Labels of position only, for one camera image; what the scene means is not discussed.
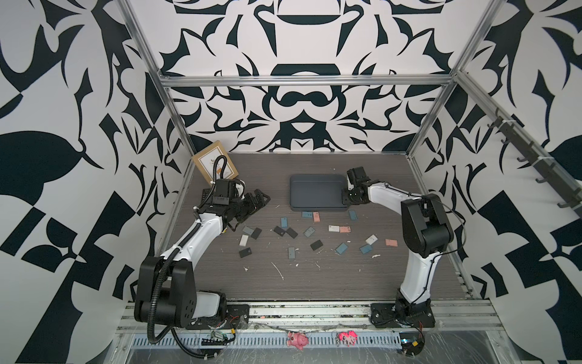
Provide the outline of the black eraser left pair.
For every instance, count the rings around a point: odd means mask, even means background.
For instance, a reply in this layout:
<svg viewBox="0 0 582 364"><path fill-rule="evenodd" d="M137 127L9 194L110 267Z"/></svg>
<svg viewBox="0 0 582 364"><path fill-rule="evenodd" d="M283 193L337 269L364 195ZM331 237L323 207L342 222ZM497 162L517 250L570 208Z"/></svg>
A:
<svg viewBox="0 0 582 364"><path fill-rule="evenodd" d="M273 232L276 233L277 235L281 236L281 237L284 236L285 233L286 233L286 231L284 229L282 229L281 227L279 227L279 226L275 226L274 229L273 229Z"/></svg>

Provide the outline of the small circuit board left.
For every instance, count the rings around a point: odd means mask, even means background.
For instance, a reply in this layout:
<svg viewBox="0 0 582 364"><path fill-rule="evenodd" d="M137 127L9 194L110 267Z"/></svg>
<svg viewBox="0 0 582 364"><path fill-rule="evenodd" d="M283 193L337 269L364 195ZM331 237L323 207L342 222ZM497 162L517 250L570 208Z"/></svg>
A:
<svg viewBox="0 0 582 364"><path fill-rule="evenodd" d="M214 331L210 334L210 338L201 339L201 345L203 347L209 346L226 346L236 340L236 331L231 330L230 336L222 332Z"/></svg>

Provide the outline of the black wall hook rail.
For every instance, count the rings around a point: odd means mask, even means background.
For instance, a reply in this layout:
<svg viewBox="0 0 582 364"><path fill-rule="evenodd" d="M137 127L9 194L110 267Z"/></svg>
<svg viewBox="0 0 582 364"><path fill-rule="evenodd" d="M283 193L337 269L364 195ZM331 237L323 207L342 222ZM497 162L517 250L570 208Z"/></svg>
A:
<svg viewBox="0 0 582 364"><path fill-rule="evenodd" d="M502 144L512 146L520 156L519 163L532 167L539 174L538 184L548 184L562 198L557 206L571 209L581 218L581 184L515 120L504 115L499 108L494 112L495 121L489 129L497 129L503 135Z"/></svg>

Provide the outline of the pink toy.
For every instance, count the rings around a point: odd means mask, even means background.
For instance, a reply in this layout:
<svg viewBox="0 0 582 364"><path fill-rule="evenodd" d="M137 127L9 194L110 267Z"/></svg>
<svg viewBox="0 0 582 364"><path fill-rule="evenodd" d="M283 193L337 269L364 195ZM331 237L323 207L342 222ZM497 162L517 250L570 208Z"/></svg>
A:
<svg viewBox="0 0 582 364"><path fill-rule="evenodd" d="M290 332L287 334L286 345L303 350L309 344L309 338L301 332Z"/></svg>
<svg viewBox="0 0 582 364"><path fill-rule="evenodd" d="M345 347L353 347L358 343L358 335L354 331L340 332L336 336L336 343Z"/></svg>

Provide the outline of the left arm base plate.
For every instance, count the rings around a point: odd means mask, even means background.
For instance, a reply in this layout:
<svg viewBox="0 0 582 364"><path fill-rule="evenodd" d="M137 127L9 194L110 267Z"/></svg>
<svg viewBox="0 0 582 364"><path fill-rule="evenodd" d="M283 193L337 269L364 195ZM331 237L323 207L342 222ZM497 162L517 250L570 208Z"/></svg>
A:
<svg viewBox="0 0 582 364"><path fill-rule="evenodd" d="M246 304L227 304L212 317L195 318L187 330L230 330L247 329L249 326L250 306Z"/></svg>

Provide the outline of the grey-blue eraser centre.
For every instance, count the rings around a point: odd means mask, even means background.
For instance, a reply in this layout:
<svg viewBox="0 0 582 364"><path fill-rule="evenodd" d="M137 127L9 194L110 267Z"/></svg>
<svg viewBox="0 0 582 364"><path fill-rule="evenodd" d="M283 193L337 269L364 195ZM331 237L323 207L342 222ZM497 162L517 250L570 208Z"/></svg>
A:
<svg viewBox="0 0 582 364"><path fill-rule="evenodd" d="M308 229L307 229L307 230L304 232L304 235L305 235L307 238L310 238L310 236L312 236L312 235L313 235L313 233L315 233L315 229L314 229L313 227L309 227L309 228L308 228Z"/></svg>

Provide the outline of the black remote control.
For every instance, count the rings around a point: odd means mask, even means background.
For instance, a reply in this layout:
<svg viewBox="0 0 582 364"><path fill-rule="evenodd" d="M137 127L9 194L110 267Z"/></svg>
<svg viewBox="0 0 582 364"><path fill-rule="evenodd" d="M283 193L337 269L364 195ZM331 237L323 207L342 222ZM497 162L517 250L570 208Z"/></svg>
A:
<svg viewBox="0 0 582 364"><path fill-rule="evenodd" d="M213 188L206 188L202 191L202 201L201 203L198 205L198 207L201 209L203 206L208 205L211 201L212 201L212 196L214 193L214 189Z"/></svg>

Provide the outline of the black eraser lower left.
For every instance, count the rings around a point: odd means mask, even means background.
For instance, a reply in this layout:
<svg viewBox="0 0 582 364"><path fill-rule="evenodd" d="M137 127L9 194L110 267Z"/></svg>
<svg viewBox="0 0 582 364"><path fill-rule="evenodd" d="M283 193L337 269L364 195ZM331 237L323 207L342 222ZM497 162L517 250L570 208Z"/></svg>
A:
<svg viewBox="0 0 582 364"><path fill-rule="evenodd" d="M252 254L253 254L253 252L252 252L252 249L251 249L250 247L247 247L247 248L245 248L245 249L243 249L243 250L240 250L240 251L239 251L239 257L240 257L241 259L242 259L242 258L245 258L245 257L247 257L247 256L250 256L250 255L252 255Z"/></svg>

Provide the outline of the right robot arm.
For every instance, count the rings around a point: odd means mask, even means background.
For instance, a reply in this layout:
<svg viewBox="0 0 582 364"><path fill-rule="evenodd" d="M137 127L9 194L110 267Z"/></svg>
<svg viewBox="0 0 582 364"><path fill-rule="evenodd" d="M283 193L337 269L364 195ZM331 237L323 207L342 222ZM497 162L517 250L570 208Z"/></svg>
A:
<svg viewBox="0 0 582 364"><path fill-rule="evenodd" d="M374 203L401 216L409 258L395 312L401 317L427 312L436 267L453 241L453 229L440 198L435 194L413 194L387 182L372 180L362 167L352 168L346 174L344 205Z"/></svg>

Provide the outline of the small circuit board right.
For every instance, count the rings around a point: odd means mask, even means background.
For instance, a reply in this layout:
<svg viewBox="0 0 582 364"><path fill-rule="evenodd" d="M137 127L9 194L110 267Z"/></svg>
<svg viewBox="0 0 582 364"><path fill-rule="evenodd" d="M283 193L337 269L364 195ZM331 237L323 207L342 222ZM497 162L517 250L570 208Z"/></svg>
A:
<svg viewBox="0 0 582 364"><path fill-rule="evenodd" d="M408 357L416 357L424 350L424 338L403 338L400 353Z"/></svg>

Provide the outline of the black eraser right pair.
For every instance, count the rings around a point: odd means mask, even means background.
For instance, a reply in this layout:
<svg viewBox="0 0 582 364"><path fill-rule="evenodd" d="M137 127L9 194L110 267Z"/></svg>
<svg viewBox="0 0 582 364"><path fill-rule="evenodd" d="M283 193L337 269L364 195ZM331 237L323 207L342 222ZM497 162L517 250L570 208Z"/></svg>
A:
<svg viewBox="0 0 582 364"><path fill-rule="evenodd" d="M292 239L296 239L298 236L298 233L293 230L291 227L289 227L288 229L286 229L286 234L288 234L289 236L291 236Z"/></svg>

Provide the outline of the pink toy left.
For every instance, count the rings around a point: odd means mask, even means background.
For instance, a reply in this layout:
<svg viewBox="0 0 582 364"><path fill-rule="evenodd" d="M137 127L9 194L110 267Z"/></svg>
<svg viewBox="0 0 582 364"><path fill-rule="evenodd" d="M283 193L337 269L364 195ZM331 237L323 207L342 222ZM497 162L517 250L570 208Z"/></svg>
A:
<svg viewBox="0 0 582 364"><path fill-rule="evenodd" d="M309 344L309 338L301 332L290 332L287 334L286 345L303 350Z"/></svg>

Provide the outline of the dark grey storage tray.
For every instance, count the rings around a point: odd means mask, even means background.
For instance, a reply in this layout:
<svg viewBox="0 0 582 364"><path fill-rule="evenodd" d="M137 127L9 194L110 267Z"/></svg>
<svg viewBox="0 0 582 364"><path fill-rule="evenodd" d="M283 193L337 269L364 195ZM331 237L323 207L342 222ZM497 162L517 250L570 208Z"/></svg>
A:
<svg viewBox="0 0 582 364"><path fill-rule="evenodd" d="M289 178L289 206L295 212L342 212L348 209L342 174L293 174Z"/></svg>

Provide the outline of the black eraser pair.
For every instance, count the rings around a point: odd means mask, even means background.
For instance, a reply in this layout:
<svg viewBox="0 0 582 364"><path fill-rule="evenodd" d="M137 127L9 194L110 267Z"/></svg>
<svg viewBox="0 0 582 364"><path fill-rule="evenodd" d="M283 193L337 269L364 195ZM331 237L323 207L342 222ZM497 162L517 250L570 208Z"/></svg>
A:
<svg viewBox="0 0 582 364"><path fill-rule="evenodd" d="M285 233L286 233L286 231L284 229L282 229L281 227L279 227L279 226L275 226L274 229L273 229L273 232L276 233L277 235L281 236L281 237L284 236Z"/></svg>
<svg viewBox="0 0 582 364"><path fill-rule="evenodd" d="M286 234L288 234L289 236L291 236L292 239L296 239L298 236L298 233L293 230L291 227L289 227L288 229L286 229Z"/></svg>

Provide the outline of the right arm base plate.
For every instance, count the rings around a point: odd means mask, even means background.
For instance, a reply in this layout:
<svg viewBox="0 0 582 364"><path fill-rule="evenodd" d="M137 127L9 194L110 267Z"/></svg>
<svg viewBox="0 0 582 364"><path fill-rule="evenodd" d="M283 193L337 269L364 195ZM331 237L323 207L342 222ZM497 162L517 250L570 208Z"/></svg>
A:
<svg viewBox="0 0 582 364"><path fill-rule="evenodd" d="M401 300L395 303L372 303L370 322L377 329L412 326L417 329L431 329L436 325L430 300L412 305Z"/></svg>

